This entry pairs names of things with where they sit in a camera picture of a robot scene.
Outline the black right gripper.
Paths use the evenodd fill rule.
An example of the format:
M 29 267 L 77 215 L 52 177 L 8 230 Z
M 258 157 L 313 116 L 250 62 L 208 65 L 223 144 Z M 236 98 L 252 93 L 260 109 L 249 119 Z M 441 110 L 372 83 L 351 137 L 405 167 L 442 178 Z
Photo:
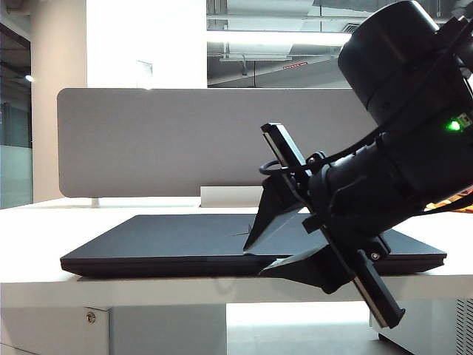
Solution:
M 309 232 L 320 231 L 320 248 L 278 259 L 259 273 L 320 288 L 332 294 L 354 283 L 382 328 L 394 328 L 404 316 L 375 269 L 390 252 L 387 229 L 405 218 L 401 175 L 381 140 L 332 160 L 322 152 L 305 158 L 286 128 L 268 123 L 262 133 L 275 160 L 261 168 L 265 180 L 259 209 L 243 251 L 260 245 L 302 208 Z

